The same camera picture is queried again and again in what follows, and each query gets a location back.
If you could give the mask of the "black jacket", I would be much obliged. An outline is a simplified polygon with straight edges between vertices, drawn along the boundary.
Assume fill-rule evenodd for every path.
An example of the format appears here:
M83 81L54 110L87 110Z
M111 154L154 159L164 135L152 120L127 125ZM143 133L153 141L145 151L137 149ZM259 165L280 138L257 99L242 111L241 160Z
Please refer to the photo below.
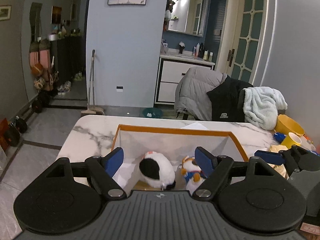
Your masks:
M212 103L212 121L245 122L244 89L251 87L250 83L227 76L223 83L207 92Z

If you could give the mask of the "grey puffer jacket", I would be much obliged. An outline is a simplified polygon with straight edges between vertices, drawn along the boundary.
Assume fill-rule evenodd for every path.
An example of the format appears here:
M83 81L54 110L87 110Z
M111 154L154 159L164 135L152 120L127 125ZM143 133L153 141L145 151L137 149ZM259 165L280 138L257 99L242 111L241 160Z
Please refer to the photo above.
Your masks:
M191 67L176 87L175 112L210 121L212 103L207 93L221 85L226 78L227 74L206 67Z

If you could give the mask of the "yellow mug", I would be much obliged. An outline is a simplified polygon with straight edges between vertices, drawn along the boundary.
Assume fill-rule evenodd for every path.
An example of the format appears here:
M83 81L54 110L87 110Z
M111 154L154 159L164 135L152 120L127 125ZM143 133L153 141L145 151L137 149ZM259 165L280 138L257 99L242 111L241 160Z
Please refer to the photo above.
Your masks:
M289 132L280 144L286 146L289 149L294 145L300 146L301 143L302 141L299 136L297 136L295 133Z

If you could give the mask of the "sailor dog plush toy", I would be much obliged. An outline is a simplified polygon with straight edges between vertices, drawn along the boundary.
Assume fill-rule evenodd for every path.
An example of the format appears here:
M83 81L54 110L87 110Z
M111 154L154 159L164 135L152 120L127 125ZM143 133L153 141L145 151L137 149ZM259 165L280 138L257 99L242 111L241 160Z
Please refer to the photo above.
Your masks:
M185 188L191 195L207 178L197 165L195 158L190 156L186 156L182 160L181 175L185 179Z

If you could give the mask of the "white panda plush toy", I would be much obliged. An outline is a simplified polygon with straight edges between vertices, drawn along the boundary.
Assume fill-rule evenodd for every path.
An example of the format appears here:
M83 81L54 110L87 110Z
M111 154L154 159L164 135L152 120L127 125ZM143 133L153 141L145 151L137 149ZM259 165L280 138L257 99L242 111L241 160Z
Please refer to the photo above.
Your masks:
M175 170L171 162L161 153L149 151L139 163L145 182L155 189L173 190L176 186Z

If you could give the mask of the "yellow bowl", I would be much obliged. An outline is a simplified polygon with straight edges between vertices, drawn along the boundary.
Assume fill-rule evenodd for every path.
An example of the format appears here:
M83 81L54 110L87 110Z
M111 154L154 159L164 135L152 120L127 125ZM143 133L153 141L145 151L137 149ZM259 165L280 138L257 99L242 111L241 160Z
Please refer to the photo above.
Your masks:
M277 124L274 130L278 133L283 133L284 135L288 135L289 132L292 132L301 137L305 134L302 126L285 114L278 115Z

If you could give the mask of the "white paper sheet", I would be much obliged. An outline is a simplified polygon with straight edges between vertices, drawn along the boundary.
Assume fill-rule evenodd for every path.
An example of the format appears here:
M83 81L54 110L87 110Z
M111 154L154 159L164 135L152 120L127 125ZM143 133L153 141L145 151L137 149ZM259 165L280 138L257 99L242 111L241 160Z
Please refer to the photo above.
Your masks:
M209 130L206 126L204 126L200 122L193 122L192 124L182 127L182 129L204 130L204 131Z

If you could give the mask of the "green basin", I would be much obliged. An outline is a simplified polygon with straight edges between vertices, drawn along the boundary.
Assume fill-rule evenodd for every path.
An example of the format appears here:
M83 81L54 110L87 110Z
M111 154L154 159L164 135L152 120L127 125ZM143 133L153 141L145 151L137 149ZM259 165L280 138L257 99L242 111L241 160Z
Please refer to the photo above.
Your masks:
M163 111L159 108L150 107L143 109L142 114L145 118L160 119L163 116Z

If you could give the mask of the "light blue fleece blanket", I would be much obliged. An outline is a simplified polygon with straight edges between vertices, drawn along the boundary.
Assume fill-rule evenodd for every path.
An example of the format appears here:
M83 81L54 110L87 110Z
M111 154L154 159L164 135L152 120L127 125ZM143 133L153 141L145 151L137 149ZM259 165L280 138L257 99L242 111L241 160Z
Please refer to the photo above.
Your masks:
M288 108L282 93L270 87L248 87L244 91L245 122L267 131L273 130L279 111L286 111Z

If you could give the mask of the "black dumbbell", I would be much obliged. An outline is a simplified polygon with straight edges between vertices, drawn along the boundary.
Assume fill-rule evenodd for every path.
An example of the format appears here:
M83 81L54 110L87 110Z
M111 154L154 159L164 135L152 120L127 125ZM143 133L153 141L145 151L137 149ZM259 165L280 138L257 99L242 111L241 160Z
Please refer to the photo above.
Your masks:
M9 125L8 141L10 145L16 147L20 142L21 134L25 133L27 129L26 121L17 115Z

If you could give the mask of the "glass panel door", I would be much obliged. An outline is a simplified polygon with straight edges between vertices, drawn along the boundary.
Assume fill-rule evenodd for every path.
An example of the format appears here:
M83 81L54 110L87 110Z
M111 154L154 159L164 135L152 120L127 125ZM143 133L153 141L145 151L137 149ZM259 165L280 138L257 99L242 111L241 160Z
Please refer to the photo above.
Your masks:
M265 0L237 0L235 30L227 59L227 74L253 82L265 22Z

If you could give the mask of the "broom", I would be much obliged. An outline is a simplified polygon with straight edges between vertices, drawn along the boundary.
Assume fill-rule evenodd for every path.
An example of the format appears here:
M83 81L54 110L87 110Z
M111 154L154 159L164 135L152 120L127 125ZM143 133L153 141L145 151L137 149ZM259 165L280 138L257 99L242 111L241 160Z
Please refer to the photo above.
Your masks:
M87 108L81 112L81 117L87 115L105 115L104 109L95 104L95 87L94 87L94 61L95 49L92 50L91 65L89 72L89 87L87 90Z

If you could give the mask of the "wall mirror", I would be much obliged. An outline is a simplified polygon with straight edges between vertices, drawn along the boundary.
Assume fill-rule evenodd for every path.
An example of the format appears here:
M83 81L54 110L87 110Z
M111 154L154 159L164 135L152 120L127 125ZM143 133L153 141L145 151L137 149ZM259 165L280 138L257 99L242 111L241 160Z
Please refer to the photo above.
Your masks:
M168 0L171 17L167 31L202 37L209 0Z

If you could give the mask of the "orange storage box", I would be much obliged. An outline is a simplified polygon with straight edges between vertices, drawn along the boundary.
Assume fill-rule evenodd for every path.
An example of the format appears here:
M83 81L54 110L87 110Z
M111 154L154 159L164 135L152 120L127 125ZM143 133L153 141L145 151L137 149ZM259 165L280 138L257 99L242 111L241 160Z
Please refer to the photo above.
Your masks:
M235 161L248 161L242 145L232 132L119 125L112 149L121 147L124 160L113 179L126 193L131 190L159 190L143 178L139 163L148 152L163 154L175 171L175 190L185 190L186 182L178 170L183 158L195 155L201 146L214 156L226 155Z

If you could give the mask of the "dark hallway cabinet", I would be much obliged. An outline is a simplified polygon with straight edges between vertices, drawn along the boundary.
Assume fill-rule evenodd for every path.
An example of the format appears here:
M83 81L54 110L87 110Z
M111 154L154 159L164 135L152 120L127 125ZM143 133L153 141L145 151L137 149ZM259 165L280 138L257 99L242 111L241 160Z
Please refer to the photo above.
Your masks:
M60 83L72 81L81 67L81 37L69 36L50 42L50 53L54 59L54 69Z

